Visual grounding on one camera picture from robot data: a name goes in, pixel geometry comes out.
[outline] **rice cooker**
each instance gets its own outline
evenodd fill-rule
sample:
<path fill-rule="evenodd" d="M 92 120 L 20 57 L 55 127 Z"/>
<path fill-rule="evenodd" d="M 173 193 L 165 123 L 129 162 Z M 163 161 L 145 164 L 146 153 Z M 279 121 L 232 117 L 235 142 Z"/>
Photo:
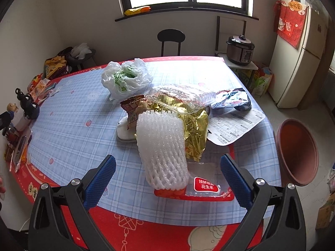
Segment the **rice cooker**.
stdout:
<path fill-rule="evenodd" d="M 228 59 L 238 65 L 248 65 L 251 62 L 255 45 L 244 35 L 229 37 L 227 46 Z"/>

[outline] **white refrigerator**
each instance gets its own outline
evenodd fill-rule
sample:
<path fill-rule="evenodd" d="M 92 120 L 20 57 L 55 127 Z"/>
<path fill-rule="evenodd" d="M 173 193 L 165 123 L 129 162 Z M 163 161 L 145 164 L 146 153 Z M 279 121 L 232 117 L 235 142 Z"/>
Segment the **white refrigerator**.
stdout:
<path fill-rule="evenodd" d="M 280 108 L 297 107 L 305 95 L 322 57 L 327 26 L 324 18 L 308 7 L 299 45 L 294 48 L 279 35 L 270 70 L 274 77 L 269 93 Z"/>

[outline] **metal screw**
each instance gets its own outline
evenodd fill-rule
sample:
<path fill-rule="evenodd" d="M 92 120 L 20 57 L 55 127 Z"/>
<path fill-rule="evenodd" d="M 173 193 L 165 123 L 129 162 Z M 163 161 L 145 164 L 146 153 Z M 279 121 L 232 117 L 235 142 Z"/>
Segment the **metal screw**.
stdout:
<path fill-rule="evenodd" d="M 42 189 L 42 190 L 45 190 L 47 187 L 48 187 L 48 183 L 43 183 L 43 184 L 41 185 L 41 189 Z"/>
<path fill-rule="evenodd" d="M 80 179 L 78 179 L 78 178 L 75 178 L 75 179 L 73 179 L 72 181 L 71 181 L 71 185 L 72 186 L 76 186 L 76 185 L 78 185 L 80 183 Z"/>
<path fill-rule="evenodd" d="M 288 183 L 287 187 L 291 190 L 293 190 L 295 188 L 294 184 L 292 184 L 292 183 Z"/>
<path fill-rule="evenodd" d="M 261 179 L 261 178 L 258 178 L 258 179 L 256 179 L 256 183 L 257 183 L 258 185 L 264 185 L 264 184 L 265 184 L 265 180 L 264 180 L 264 179 Z"/>

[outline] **chair backrest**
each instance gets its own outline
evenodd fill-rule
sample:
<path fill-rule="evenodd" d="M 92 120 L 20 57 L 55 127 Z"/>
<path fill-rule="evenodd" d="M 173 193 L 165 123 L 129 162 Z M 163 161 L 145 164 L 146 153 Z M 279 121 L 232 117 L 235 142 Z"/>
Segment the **chair backrest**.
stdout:
<path fill-rule="evenodd" d="M 178 55 L 180 55 L 180 45 L 185 40 L 185 34 L 177 29 L 165 29 L 158 33 L 157 39 L 162 42 L 162 50 L 160 56 L 163 56 L 165 41 L 177 42 Z"/>

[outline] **window frame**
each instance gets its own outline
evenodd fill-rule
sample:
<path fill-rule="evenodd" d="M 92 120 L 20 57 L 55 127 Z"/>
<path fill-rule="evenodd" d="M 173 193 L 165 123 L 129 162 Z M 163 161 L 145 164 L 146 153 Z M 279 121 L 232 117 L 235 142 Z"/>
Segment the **window frame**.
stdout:
<path fill-rule="evenodd" d="M 123 11 L 131 9 L 130 0 L 121 0 Z M 241 1 L 241 8 L 237 8 L 229 5 L 211 4 L 211 3 L 198 3 L 196 0 L 188 0 L 187 2 L 171 2 L 171 3 L 160 3 L 149 5 L 152 11 L 162 11 L 162 10 L 173 10 L 173 9 L 208 9 L 208 10 L 224 10 L 229 12 L 235 12 L 247 15 L 248 12 L 248 0 Z"/>

